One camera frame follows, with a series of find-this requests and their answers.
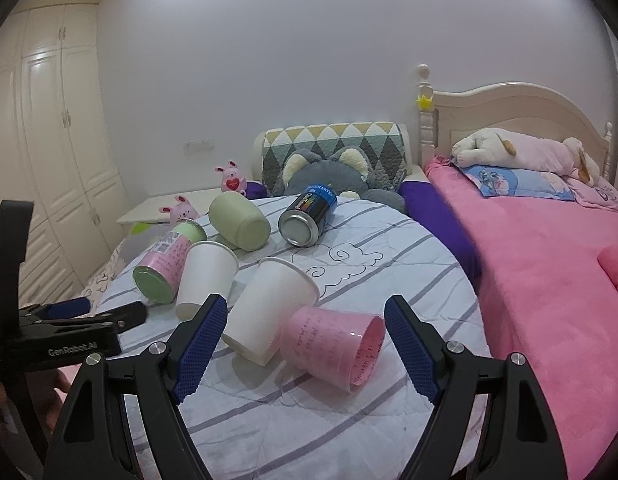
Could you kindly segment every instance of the blue gripper pad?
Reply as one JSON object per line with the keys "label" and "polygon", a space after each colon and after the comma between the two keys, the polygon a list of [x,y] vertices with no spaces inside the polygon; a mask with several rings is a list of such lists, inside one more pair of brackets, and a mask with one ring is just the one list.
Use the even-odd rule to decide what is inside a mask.
{"label": "blue gripper pad", "polygon": [[191,320],[180,323],[167,344],[171,351],[167,374],[177,404],[198,389],[215,346],[227,325],[227,302],[211,294]]}
{"label": "blue gripper pad", "polygon": [[46,319],[71,319],[72,317],[89,314],[92,304],[87,298],[75,298],[74,300],[52,303],[47,305]]}
{"label": "blue gripper pad", "polygon": [[416,391],[437,404],[446,373],[444,341],[432,325],[418,319],[402,296],[385,303],[385,325]]}

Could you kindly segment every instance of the blue pillow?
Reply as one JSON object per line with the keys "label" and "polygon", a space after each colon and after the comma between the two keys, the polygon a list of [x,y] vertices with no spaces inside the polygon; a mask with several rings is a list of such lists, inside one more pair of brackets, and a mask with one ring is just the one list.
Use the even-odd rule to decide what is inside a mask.
{"label": "blue pillow", "polygon": [[459,169],[483,196],[533,196],[575,201],[567,183],[554,173],[480,165]]}

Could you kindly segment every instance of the white paper cup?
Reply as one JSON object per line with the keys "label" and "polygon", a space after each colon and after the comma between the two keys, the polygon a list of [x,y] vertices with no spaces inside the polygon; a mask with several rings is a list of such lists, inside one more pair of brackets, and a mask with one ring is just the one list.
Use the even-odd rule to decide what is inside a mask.
{"label": "white paper cup", "polygon": [[223,340],[264,366],[278,351],[281,327],[319,297],[318,285],[306,272],[281,258],[263,258],[229,313]]}
{"label": "white paper cup", "polygon": [[209,294],[220,294],[226,300],[237,272],[238,258],[231,249],[211,241],[193,244],[180,279],[178,319],[193,319]]}

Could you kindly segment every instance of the striped bedsheet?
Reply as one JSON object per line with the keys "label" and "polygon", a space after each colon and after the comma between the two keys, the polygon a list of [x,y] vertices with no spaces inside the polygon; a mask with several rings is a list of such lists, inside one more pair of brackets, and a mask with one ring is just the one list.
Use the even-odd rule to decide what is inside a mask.
{"label": "striped bedsheet", "polygon": [[[387,298],[401,294],[446,340],[460,340],[475,354],[489,355],[470,282],[449,250],[420,224],[384,205],[339,199],[319,243],[298,249],[278,233],[278,217],[293,199],[256,201],[271,222],[272,236],[259,251],[236,251],[240,270],[230,308],[258,261],[279,256],[314,276],[321,307],[381,313]],[[217,234],[208,217],[198,222],[210,238]],[[148,301],[131,277],[141,257],[106,290],[98,312]],[[173,305],[152,307],[144,325],[120,337],[122,355],[166,340],[177,324]],[[485,403],[478,398],[474,404],[457,469],[474,455]],[[128,397],[127,405],[145,478],[159,478],[135,397]],[[409,460],[432,408],[414,390],[387,336],[369,382],[353,394],[314,379],[279,354],[259,367],[221,341],[198,391],[180,405],[180,412],[215,480],[393,480]]]}

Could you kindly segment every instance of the white wardrobe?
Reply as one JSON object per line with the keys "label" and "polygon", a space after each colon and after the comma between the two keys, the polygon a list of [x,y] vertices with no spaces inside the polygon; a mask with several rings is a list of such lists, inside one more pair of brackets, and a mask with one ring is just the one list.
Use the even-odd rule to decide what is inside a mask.
{"label": "white wardrobe", "polygon": [[128,200],[102,113],[95,5],[52,6],[0,29],[0,202],[31,200],[20,304],[76,295],[124,237]]}

